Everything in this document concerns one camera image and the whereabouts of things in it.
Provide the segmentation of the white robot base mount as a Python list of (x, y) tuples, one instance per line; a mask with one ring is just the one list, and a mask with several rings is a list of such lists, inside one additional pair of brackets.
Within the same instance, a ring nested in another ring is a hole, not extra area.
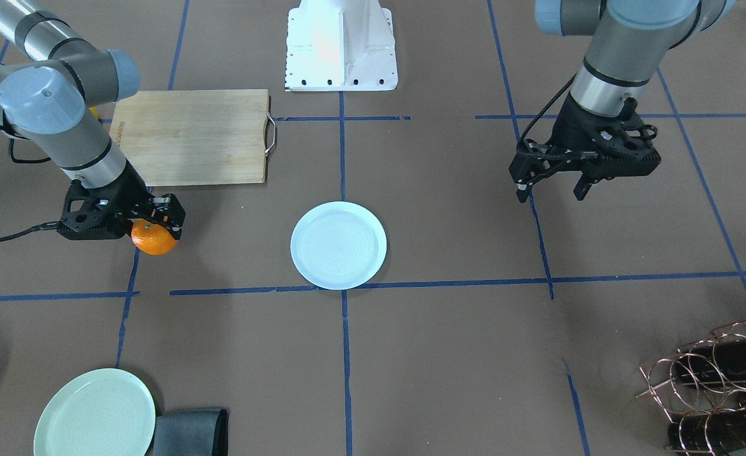
[(301, 1), (288, 11), (286, 91), (392, 91), (398, 83), (393, 15), (380, 2)]

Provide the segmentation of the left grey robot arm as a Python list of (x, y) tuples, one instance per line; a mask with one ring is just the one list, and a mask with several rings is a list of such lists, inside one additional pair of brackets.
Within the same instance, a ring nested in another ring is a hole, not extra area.
[(509, 167), (517, 199), (526, 202), (541, 180), (578, 172), (573, 193), (583, 200), (595, 184), (648, 176), (661, 164), (657, 128), (636, 109), (667, 52), (719, 23), (732, 1), (538, 1), (534, 17), (550, 35), (587, 35), (578, 72), (545, 142), (522, 134)]

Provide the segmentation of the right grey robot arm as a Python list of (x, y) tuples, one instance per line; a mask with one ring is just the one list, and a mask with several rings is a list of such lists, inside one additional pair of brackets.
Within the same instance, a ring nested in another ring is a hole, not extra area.
[(119, 239), (144, 220), (178, 240), (186, 213), (177, 197), (153, 196), (91, 112), (138, 92), (135, 61), (96, 48), (37, 1), (0, 1), (0, 34), (30, 58), (0, 63), (0, 131), (36, 144), (71, 181), (60, 218), (26, 234)]

